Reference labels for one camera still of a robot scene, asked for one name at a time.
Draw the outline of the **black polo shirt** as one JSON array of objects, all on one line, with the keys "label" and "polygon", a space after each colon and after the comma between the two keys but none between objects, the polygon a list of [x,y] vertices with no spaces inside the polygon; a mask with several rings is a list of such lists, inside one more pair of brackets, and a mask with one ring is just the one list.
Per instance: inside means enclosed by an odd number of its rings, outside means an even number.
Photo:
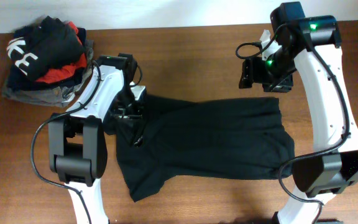
[{"label": "black polo shirt", "polygon": [[179,175],[260,180],[291,175],[295,155],[277,98],[191,102],[148,95],[139,119],[110,116],[116,157],[129,194],[139,201]]}]

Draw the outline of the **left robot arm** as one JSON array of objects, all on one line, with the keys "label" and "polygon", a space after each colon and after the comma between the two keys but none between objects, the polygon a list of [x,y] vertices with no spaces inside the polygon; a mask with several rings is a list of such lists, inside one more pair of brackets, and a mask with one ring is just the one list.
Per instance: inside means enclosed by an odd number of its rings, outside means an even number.
[{"label": "left robot arm", "polygon": [[100,56],[67,115],[54,116],[48,124],[50,169],[70,193],[77,223],[109,223],[101,194],[108,161],[105,125],[142,117],[145,87],[134,81],[139,70],[131,54]]}]

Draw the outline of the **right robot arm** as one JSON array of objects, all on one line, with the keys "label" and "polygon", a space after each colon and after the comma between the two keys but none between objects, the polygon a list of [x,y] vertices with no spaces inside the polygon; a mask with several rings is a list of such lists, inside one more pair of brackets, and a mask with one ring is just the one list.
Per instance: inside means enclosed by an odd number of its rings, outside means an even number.
[{"label": "right robot arm", "polygon": [[358,183],[358,127],[342,72],[342,39],[333,16],[306,17],[300,2],[270,15],[256,54],[243,57],[240,88],[286,93],[299,73],[313,125],[313,152],[284,162],[295,188],[273,223],[318,223],[327,202]]}]

